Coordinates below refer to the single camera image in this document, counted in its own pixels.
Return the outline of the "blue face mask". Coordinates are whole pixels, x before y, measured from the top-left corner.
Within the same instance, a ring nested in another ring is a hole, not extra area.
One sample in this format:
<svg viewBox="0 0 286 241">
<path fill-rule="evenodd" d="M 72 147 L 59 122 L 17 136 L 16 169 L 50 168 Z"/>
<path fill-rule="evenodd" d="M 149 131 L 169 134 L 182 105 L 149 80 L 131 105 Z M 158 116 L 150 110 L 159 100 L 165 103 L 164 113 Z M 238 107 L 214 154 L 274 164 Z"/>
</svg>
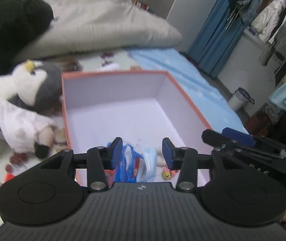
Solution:
<svg viewBox="0 0 286 241">
<path fill-rule="evenodd" d="M 157 150 L 144 148 L 138 166 L 136 182 L 153 182 L 157 173 Z"/>
</svg>

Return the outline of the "fruit print table cloth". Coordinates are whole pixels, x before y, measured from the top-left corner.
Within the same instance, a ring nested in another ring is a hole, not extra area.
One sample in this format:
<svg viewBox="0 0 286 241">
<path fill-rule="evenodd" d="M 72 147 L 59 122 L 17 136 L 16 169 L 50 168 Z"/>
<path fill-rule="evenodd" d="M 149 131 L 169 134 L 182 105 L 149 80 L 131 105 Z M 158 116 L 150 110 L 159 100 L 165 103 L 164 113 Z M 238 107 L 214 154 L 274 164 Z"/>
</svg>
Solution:
<svg viewBox="0 0 286 241">
<path fill-rule="evenodd" d="M 206 154 L 204 130 L 245 131 L 219 91 L 175 50 L 116 52 L 103 68 L 98 57 L 83 63 L 89 71 L 63 75 L 63 111 L 54 120 L 64 138 L 52 151 L 59 158 L 120 137 L 125 155 L 136 151 L 145 164 L 161 153 L 164 138 Z"/>
</svg>

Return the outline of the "blue red plastic bag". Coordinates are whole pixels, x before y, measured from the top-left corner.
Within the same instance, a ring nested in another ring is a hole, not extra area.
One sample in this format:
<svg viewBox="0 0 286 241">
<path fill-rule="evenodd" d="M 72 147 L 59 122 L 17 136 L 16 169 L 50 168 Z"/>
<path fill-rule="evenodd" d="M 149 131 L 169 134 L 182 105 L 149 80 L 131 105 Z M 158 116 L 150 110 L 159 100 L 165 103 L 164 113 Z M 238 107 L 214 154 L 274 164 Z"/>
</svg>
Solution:
<svg viewBox="0 0 286 241">
<path fill-rule="evenodd" d="M 114 182 L 136 183 L 140 162 L 143 159 L 132 145 L 125 143 L 119 165 L 114 170 L 105 170 L 109 186 L 111 187 Z"/>
</svg>

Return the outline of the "black clothing pile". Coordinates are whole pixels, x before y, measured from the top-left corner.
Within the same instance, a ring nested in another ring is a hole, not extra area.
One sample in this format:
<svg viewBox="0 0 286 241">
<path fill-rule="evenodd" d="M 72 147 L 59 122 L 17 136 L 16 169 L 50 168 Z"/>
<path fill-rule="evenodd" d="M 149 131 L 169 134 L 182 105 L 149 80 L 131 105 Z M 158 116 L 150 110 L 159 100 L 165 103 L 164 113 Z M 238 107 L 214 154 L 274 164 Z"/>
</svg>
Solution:
<svg viewBox="0 0 286 241">
<path fill-rule="evenodd" d="M 0 0 L 0 75 L 12 69 L 15 56 L 53 19 L 51 6 L 43 0 Z"/>
</svg>

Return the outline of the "blue curtain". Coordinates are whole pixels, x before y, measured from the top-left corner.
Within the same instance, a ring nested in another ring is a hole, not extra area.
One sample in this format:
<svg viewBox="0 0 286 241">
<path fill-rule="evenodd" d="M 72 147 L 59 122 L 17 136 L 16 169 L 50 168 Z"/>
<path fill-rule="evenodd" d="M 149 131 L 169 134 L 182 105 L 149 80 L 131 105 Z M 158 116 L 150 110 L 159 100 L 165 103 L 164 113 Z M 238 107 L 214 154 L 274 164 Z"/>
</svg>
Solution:
<svg viewBox="0 0 286 241">
<path fill-rule="evenodd" d="M 245 29 L 240 18 L 227 29 L 229 16 L 228 0 L 217 0 L 187 50 L 187 55 L 197 63 L 198 68 L 212 78 L 223 70 Z"/>
</svg>

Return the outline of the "grey white penguin plush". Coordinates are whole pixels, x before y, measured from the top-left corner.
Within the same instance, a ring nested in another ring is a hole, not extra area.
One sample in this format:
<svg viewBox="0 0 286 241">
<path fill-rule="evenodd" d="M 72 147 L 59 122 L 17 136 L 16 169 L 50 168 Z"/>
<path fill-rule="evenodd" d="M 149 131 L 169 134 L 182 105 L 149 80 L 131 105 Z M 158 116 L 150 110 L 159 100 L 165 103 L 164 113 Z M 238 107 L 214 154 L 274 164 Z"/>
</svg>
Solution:
<svg viewBox="0 0 286 241">
<path fill-rule="evenodd" d="M 27 60 L 11 74 L 0 76 L 0 103 L 42 112 L 55 104 L 61 93 L 62 71 L 57 63 Z"/>
</svg>

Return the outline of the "yellow pink feather toy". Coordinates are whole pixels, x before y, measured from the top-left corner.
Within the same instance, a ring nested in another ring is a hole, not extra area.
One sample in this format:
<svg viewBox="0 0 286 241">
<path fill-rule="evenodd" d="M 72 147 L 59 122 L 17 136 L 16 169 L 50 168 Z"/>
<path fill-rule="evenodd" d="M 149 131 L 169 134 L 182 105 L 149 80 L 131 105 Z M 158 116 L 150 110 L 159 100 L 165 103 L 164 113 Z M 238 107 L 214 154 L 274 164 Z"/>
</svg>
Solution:
<svg viewBox="0 0 286 241">
<path fill-rule="evenodd" d="M 163 167 L 161 175 L 164 180 L 171 180 L 179 172 L 180 170 L 171 170 L 167 166 L 165 166 Z"/>
</svg>

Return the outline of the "grey quilt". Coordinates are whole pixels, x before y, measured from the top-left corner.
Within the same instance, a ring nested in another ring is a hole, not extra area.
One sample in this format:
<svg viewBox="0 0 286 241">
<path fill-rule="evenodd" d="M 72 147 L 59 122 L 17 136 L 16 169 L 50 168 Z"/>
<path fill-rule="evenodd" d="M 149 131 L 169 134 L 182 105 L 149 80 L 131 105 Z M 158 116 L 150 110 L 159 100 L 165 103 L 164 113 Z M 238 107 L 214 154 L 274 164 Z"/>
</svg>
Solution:
<svg viewBox="0 0 286 241">
<path fill-rule="evenodd" d="M 131 0 L 44 1 L 54 20 L 16 55 L 16 63 L 119 47 L 174 47 L 182 41 L 176 28 Z"/>
</svg>

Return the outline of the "pink cardboard shoe box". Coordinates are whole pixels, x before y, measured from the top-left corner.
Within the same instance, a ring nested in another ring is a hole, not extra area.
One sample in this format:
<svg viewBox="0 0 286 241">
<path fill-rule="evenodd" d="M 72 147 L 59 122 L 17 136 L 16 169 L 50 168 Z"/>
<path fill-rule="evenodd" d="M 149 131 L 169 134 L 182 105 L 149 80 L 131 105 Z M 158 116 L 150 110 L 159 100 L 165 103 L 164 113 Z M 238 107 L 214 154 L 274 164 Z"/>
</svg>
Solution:
<svg viewBox="0 0 286 241">
<path fill-rule="evenodd" d="M 62 76 L 68 147 L 85 153 L 116 137 L 138 152 L 161 150 L 164 138 L 209 154 L 202 141 L 210 124 L 165 71 L 78 72 Z"/>
</svg>

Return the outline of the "white waste bin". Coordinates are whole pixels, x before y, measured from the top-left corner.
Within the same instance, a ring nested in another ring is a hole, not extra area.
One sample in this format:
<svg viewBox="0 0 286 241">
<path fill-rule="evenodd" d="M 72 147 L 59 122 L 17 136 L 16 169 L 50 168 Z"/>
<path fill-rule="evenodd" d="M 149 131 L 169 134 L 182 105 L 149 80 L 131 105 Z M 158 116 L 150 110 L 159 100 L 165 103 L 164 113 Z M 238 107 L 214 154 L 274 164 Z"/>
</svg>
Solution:
<svg viewBox="0 0 286 241">
<path fill-rule="evenodd" d="M 233 111 L 238 111 L 240 108 L 245 106 L 247 103 L 255 104 L 255 100 L 250 96 L 250 94 L 242 87 L 239 87 L 232 94 L 228 101 L 228 106 Z"/>
</svg>

